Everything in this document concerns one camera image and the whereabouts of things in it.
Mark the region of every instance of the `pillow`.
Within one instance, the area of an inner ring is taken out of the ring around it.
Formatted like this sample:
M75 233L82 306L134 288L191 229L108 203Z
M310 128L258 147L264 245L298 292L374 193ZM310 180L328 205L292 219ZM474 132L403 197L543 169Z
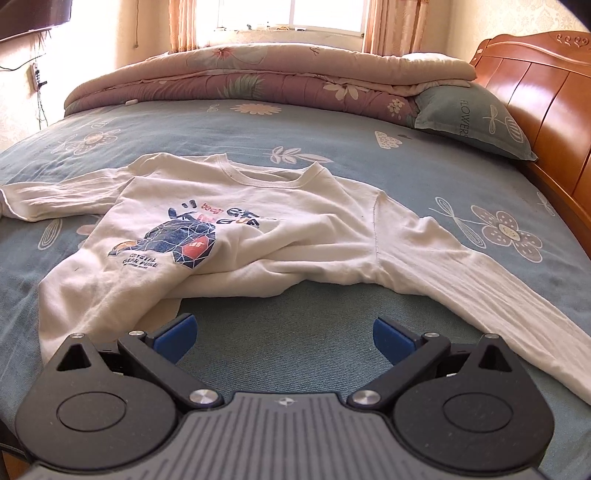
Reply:
M432 87L415 100L420 109L415 128L431 130L504 157L538 159L505 105L477 83L470 88Z

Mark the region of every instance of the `triangular cutout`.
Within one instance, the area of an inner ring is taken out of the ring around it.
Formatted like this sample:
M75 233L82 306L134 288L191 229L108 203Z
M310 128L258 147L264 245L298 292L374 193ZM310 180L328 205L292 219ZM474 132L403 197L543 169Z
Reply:
M499 372L511 372L511 367L507 363L507 360L501 353L498 347L489 345L486 347L486 351L480 360L478 365L480 368L486 370L497 370Z
M90 360L86 356L86 352L82 348L82 345L72 345L64 358L61 359L60 364L57 366L58 372L66 372L68 370L78 370L79 368L90 367Z

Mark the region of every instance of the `headboard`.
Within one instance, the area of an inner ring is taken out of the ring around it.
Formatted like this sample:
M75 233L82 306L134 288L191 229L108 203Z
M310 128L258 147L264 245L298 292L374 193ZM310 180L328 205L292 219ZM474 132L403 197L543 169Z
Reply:
M591 257L591 34L499 35L479 45L471 64L539 157L518 168Z

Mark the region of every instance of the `silver bolt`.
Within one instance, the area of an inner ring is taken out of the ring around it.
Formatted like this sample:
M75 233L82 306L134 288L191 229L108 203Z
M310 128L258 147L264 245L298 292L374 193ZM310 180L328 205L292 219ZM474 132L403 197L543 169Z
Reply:
M359 405L375 405L382 397L373 390L357 390L353 394L353 401Z
M189 395L189 400L198 405L209 405L210 403L217 401L218 398L219 395L217 392L209 390L208 388L200 388L199 390L191 392Z

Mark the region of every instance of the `long-sleeve shirt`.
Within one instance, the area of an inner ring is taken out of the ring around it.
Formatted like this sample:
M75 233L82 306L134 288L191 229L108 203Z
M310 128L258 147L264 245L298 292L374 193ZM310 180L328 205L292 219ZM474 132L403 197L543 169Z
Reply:
M97 342L123 335L162 299L273 296L305 279L364 282L429 296L502 335L591 404L584 331L433 218L320 164L290 170L159 153L1 192L2 215L28 222L104 215L39 285L45 361L73 332Z

